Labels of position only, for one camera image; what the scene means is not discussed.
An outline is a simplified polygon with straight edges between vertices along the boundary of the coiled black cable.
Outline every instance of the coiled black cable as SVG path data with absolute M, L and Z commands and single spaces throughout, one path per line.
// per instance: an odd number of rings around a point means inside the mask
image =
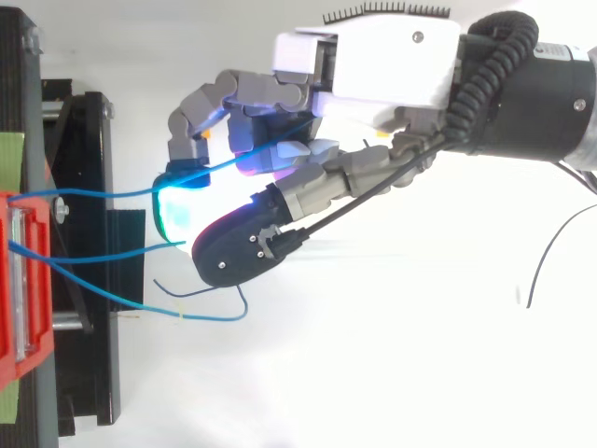
M 533 52 L 539 27 L 522 12 L 497 12 L 471 25 L 471 35 L 502 40 L 492 56 L 466 81 L 448 106 L 441 133 L 448 141 L 467 143 L 480 110 L 489 104 L 503 82 Z

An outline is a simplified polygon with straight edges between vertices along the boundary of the black wire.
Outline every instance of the black wire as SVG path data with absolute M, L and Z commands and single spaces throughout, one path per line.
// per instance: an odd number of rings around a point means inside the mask
M 192 297 L 192 296 L 199 296 L 200 294 L 204 293 L 204 292 L 209 292 L 209 291 L 213 291 L 215 289 L 217 289 L 217 287 L 208 287 L 206 289 L 201 289 L 199 291 L 195 291 L 195 292 L 188 292 L 187 294 L 174 294 L 173 292 L 169 291 L 168 289 L 166 289 L 165 287 L 163 287 L 160 282 L 158 280 L 156 280 L 155 278 L 153 279 L 153 283 L 156 284 L 156 286 L 161 289 L 163 292 L 165 292 L 166 294 L 168 294 L 169 296 L 172 297 L 176 297 L 178 299 L 184 299 L 185 297 Z
M 549 250 L 555 243 L 556 239 L 558 238 L 558 236 L 560 236 L 560 233 L 562 233 L 562 231 L 566 228 L 566 226 L 568 224 L 570 224 L 570 221 L 572 221 L 578 215 L 585 213 L 586 211 L 591 210 L 591 208 L 595 208 L 595 207 L 597 207 L 597 204 L 592 205 L 591 207 L 587 207 L 584 210 L 581 210 L 581 211 L 573 214 L 571 217 L 568 218 L 568 220 L 566 222 L 563 223 L 563 225 L 560 227 L 560 229 L 557 231 L 557 233 L 555 235 L 553 235 L 553 238 L 551 238 L 551 241 L 549 242 L 548 246 L 546 247 L 545 252 L 543 252 L 543 256 L 541 257 L 541 260 L 539 260 L 539 265 L 537 266 L 537 270 L 535 271 L 535 277 L 533 278 L 533 283 L 531 284 L 531 292 L 529 293 L 529 301 L 526 304 L 527 309 L 531 308 L 531 304 L 533 303 L 533 294 L 535 294 L 535 286 L 537 283 L 537 278 L 539 277 L 539 273 L 541 272 L 541 267 L 543 266 L 543 262 L 545 261 L 545 258 L 548 256 Z
M 480 112 L 489 106 L 506 80 L 531 57 L 539 38 L 532 17 L 517 11 L 497 12 L 473 23 L 469 35 L 497 41 L 492 55 L 469 74 L 446 110 L 441 133 L 448 140 L 464 142 L 475 130 Z
M 303 235 L 305 237 L 309 237 L 309 236 L 313 235 L 316 231 L 320 231 L 325 226 L 331 224 L 335 220 L 352 212 L 353 210 L 355 210 L 356 207 L 358 207 L 362 203 L 365 203 L 372 197 L 380 194 L 382 191 L 384 191 L 388 187 L 391 187 L 393 184 L 395 184 L 395 182 L 398 181 L 398 179 L 400 179 L 400 177 L 402 177 L 403 175 L 408 173 L 413 168 L 417 167 L 417 165 L 419 165 L 422 161 L 425 161 L 426 159 L 435 156 L 441 150 L 450 149 L 453 146 L 455 146 L 454 143 L 452 143 L 452 144 L 442 143 L 442 144 L 436 145 L 435 147 L 431 147 L 430 149 L 427 149 L 425 152 L 422 152 L 418 156 L 414 157 L 408 163 L 402 165 L 392 175 L 390 175 L 389 177 L 384 179 L 382 182 L 377 184 L 372 189 L 366 191 L 358 198 L 353 199 L 352 201 L 350 201 L 349 203 L 344 205 L 342 208 L 336 210 L 334 213 L 329 214 L 327 217 L 324 217 L 323 219 L 321 219 L 321 220 L 317 221 L 315 224 L 313 224 L 311 227 L 308 227 L 307 229 L 305 229 L 305 232 L 303 233 Z
M 247 309 L 247 311 L 248 311 L 248 309 L 249 309 L 249 304 L 246 302 L 246 298 L 244 297 L 243 290 L 241 289 L 241 286 L 240 286 L 240 285 L 237 285 L 237 286 L 236 286 L 236 288 L 238 289 L 238 291 L 239 291 L 239 294 L 240 294 L 240 296 L 241 296 L 241 300 L 243 301 L 243 303 L 244 303 L 244 306 L 246 307 L 246 309 Z
M 587 182 L 581 175 L 579 175 L 576 171 L 571 170 L 570 168 L 568 168 L 567 166 L 565 166 L 563 163 L 561 163 L 560 161 L 554 162 L 553 165 L 556 168 L 561 169 L 562 171 L 564 171 L 567 175 L 570 175 L 571 177 L 573 177 L 577 182 L 579 182 L 585 189 L 588 189 L 591 193 L 593 194 L 597 194 L 597 189 L 593 189 L 591 187 L 591 185 L 589 184 L 589 182 Z

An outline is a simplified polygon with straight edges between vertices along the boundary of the led light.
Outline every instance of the led light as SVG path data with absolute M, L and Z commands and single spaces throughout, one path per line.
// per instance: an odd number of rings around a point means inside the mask
M 235 168 L 211 174 L 204 189 L 168 187 L 158 196 L 159 219 L 168 241 L 186 241 L 179 249 L 191 253 L 197 236 L 212 222 L 251 202 L 251 195 L 271 182 L 270 175 L 245 176 Z
M 28 210 L 8 208 L 10 240 L 19 245 L 25 242 L 25 216 Z M 25 258 L 10 252 L 8 254 L 10 275 L 10 296 L 14 328 L 15 358 L 21 362 L 27 356 L 29 344 L 29 295 L 27 293 L 27 265 Z

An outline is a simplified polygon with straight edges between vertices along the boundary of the white background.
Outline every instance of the white background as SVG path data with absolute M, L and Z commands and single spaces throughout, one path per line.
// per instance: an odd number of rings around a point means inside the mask
M 144 188 L 163 170 L 167 118 L 188 93 L 222 69 L 268 73 L 276 34 L 352 6 L 14 4 L 45 30 L 45 77 L 72 77 L 116 105 L 115 190 Z M 597 45 L 590 2 L 451 5 L 463 26 L 516 7 L 537 19 L 544 42 Z M 350 149 L 372 135 L 339 122 L 324 131 Z M 225 125 L 211 148 L 229 155 Z M 77 435 L 61 446 L 594 447 L 595 212 L 553 247 L 534 307 L 520 304 L 551 235 L 594 201 L 548 164 L 442 154 L 411 187 L 367 203 L 247 284 L 244 321 L 122 316 L 122 416 L 102 428 L 77 420 Z M 118 206 L 149 209 L 150 200 Z M 159 241 L 148 219 L 146 242 Z M 241 310 L 234 290 L 174 302 L 154 277 L 178 292 L 202 287 L 175 249 L 146 257 L 146 303 Z

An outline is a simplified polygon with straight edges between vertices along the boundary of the screw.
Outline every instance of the screw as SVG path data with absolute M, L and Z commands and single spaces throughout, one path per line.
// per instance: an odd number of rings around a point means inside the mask
M 56 222 L 63 224 L 70 213 L 71 210 L 68 205 L 64 203 L 63 198 L 59 196 L 54 200 L 54 217 L 56 218 Z
M 583 99 L 575 101 L 575 111 L 582 112 L 587 107 L 587 102 Z
M 34 56 L 42 54 L 44 51 L 41 48 L 41 30 L 36 26 L 28 28 L 27 31 L 25 31 L 22 44 L 25 49 L 34 54 Z
M 114 109 L 114 104 L 105 103 L 103 113 L 104 113 L 105 119 L 114 119 L 114 116 L 116 115 L 116 110 Z
M 414 35 L 412 35 L 412 40 L 415 44 L 420 44 L 425 39 L 425 35 L 420 31 L 417 31 Z

